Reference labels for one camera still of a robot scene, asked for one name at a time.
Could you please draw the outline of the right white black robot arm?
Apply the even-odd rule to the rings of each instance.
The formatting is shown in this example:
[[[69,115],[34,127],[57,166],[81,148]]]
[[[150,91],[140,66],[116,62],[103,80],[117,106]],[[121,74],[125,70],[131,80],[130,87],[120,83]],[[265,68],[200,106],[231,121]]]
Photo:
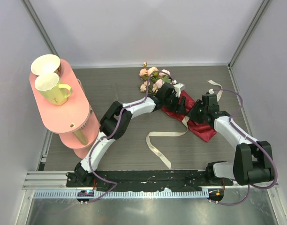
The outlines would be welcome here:
[[[257,183],[277,182],[278,172],[272,160],[272,147],[267,141],[259,141],[238,126],[226,111],[220,110],[216,94],[204,94],[188,112],[192,121],[207,123],[221,134],[234,148],[233,163],[226,161],[208,164],[205,179],[210,185],[222,178],[235,180],[240,185],[256,186]]]

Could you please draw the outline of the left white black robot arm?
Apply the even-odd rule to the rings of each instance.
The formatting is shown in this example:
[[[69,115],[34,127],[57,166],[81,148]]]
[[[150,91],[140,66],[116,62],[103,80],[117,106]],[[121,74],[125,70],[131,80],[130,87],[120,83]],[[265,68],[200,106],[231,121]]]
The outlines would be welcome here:
[[[66,173],[67,184],[70,187],[73,183],[81,187],[90,186],[94,180],[93,172],[97,169],[101,158],[110,145],[125,134],[130,121],[142,114],[160,110],[164,106],[176,110],[184,89],[185,85],[182,83],[175,85],[164,83],[157,93],[149,94],[138,101],[112,103],[101,119],[98,136],[86,157],[75,166],[73,172]]]

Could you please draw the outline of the cream ribbon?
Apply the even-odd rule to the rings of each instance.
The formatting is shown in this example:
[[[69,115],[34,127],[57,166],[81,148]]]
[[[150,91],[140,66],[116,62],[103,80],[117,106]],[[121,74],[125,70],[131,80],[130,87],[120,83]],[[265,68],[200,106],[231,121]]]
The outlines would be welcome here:
[[[213,80],[208,80],[211,85],[215,85],[220,87],[222,89],[222,86]],[[184,91],[181,92],[181,97],[185,96],[186,98],[189,97],[187,93]],[[186,107],[187,106],[193,106],[195,101],[190,97],[189,100],[186,100]],[[203,125],[203,124],[198,124],[196,122],[189,122],[189,117],[184,116],[184,115],[177,115],[176,112],[169,112],[167,109],[163,110],[172,118],[175,118],[179,121],[182,122],[182,124],[186,127],[186,131],[184,132],[156,132],[152,131],[150,132],[147,137],[146,137],[146,143],[151,151],[153,151],[162,161],[163,163],[171,169],[172,164],[171,162],[158,150],[152,143],[150,142],[150,137],[177,137],[177,136],[182,136],[185,133],[187,133],[188,130],[192,131],[194,134],[196,134],[198,137],[200,137],[202,140],[208,142],[215,134],[216,131],[214,129],[210,128],[209,125]]]

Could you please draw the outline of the pink flower bouquet red wrap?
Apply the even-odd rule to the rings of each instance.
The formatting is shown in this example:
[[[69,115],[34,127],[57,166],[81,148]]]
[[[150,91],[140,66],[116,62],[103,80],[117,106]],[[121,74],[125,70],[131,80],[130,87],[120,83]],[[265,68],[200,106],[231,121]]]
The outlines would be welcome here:
[[[177,81],[171,77],[168,70],[158,70],[157,67],[148,68],[148,63],[142,64],[143,68],[139,72],[139,77],[143,80],[143,84],[139,86],[140,92],[149,92],[151,94],[157,93],[165,83],[171,85],[177,84]],[[194,106],[197,101],[193,100],[184,90],[176,91],[172,100],[169,101],[172,105],[163,106],[162,110],[171,118],[182,121],[186,113],[189,112],[191,107]],[[200,137],[205,142],[216,134],[216,131],[207,125],[206,123],[199,124],[192,120],[188,120],[185,125],[189,130]]]

